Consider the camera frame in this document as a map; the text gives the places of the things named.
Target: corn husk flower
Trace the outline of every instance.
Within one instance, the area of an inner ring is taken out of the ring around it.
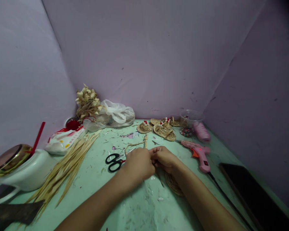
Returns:
[[[76,103],[78,104],[76,116],[79,117],[79,122],[82,122],[86,117],[97,116],[102,109],[100,99],[94,89],[90,90],[85,84],[81,92],[77,91]]]

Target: red straw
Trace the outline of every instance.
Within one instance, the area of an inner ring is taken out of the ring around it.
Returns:
[[[43,129],[44,129],[45,124],[46,124],[46,123],[43,122],[42,125],[41,125],[41,127],[40,127],[40,129],[39,129],[39,133],[38,133],[38,136],[36,137],[36,140],[35,140],[35,143],[34,143],[34,146],[33,146],[32,150],[31,150],[31,155],[30,155],[30,156],[32,156],[32,155],[35,153],[36,146],[37,146],[38,143],[39,143],[39,138],[41,137],[41,134],[42,134],[42,131],[43,131]]]

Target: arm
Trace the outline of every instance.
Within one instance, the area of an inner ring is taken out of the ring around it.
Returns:
[[[100,230],[115,206],[154,173],[149,151],[133,150],[115,176],[65,218],[56,231]]]
[[[205,230],[245,230],[199,178],[165,147],[150,150],[153,163],[172,174]]]

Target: black scissors handle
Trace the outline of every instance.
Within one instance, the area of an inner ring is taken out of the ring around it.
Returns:
[[[112,157],[112,156],[114,156],[115,158],[109,161],[108,158],[109,158],[109,157]],[[120,155],[119,155],[118,153],[113,153],[113,154],[109,155],[109,156],[106,158],[106,161],[105,161],[106,164],[112,163],[112,164],[109,165],[109,167],[108,167],[108,171],[109,171],[109,172],[113,173],[113,172],[119,170],[119,169],[121,168],[122,163],[125,162],[125,160],[121,160],[121,159],[120,159],[120,160],[117,160],[117,158],[118,158],[119,156],[120,156]],[[118,165],[118,167],[117,167],[116,169],[112,169],[112,166],[114,166],[114,165]]]
[[[121,168],[121,165],[123,162],[125,162],[125,161],[124,160],[118,160],[116,162],[113,162],[111,165],[109,165],[108,171],[111,173],[118,171]],[[114,165],[118,165],[118,167],[116,169],[112,169],[112,166],[114,166]]]
[[[116,162],[116,160],[118,159],[120,155],[118,153],[113,153],[113,154],[110,154],[107,158],[106,158],[106,164],[110,164],[111,162]]]

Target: phone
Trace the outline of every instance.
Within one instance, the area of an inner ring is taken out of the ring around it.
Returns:
[[[289,218],[246,168],[225,163],[219,167],[259,230],[289,230]]]

